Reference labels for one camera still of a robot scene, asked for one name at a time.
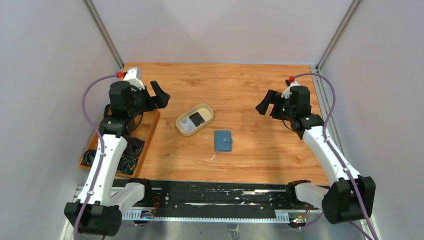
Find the cream oval plastic tray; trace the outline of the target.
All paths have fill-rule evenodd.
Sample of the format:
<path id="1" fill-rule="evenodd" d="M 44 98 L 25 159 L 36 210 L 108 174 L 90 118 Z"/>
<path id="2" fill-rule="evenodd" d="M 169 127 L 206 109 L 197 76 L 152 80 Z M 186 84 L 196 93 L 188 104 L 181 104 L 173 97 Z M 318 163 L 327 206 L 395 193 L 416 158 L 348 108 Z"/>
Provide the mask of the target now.
<path id="1" fill-rule="evenodd" d="M 213 119 L 214 111 L 212 108 L 201 103 L 178 117 L 175 126 L 183 136 L 189 137 L 211 123 Z"/>

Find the blue leather card holder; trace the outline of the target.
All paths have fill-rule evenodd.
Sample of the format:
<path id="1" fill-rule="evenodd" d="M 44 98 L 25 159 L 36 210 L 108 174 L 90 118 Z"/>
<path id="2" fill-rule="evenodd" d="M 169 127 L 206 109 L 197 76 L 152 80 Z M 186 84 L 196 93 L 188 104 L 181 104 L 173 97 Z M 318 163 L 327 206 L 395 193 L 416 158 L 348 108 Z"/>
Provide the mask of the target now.
<path id="1" fill-rule="evenodd" d="M 229 130 L 214 131 L 214 151 L 215 152 L 231 152 L 232 151 L 232 134 Z"/>

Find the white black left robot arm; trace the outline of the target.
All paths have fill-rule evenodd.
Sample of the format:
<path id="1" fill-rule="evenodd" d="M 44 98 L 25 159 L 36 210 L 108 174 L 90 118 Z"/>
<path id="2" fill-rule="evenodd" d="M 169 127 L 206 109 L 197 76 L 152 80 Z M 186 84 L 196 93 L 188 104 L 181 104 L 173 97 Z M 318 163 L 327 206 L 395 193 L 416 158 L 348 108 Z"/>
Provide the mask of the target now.
<path id="1" fill-rule="evenodd" d="M 110 85 L 110 103 L 103 120 L 94 130 L 98 145 L 86 183 L 75 202 L 68 202 L 64 214 L 73 225 L 73 238 L 79 234 L 113 237 L 121 227 L 123 215 L 137 202 L 151 200 L 149 180 L 131 179 L 116 195 L 112 186 L 124 151 L 136 129 L 135 119 L 145 112 L 163 109 L 170 95 L 157 81 L 151 81 L 155 93 L 150 96 L 144 85 L 133 85 L 120 80 Z"/>

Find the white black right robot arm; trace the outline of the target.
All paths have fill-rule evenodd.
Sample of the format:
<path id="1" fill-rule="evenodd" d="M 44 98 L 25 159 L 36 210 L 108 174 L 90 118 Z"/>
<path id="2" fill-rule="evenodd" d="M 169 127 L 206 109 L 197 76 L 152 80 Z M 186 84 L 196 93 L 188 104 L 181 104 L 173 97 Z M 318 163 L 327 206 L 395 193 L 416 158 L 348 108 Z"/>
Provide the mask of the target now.
<path id="1" fill-rule="evenodd" d="M 273 105 L 273 119 L 289 121 L 292 130 L 314 153 L 331 184 L 329 189 L 309 180 L 288 183 L 288 202 L 293 207 L 303 204 L 322 210 L 331 224 L 365 220 L 372 216 L 376 183 L 362 176 L 337 149 L 324 127 L 324 120 L 312 113 L 310 91 L 306 86 L 291 86 L 284 92 L 268 90 L 256 106 L 265 115 Z"/>

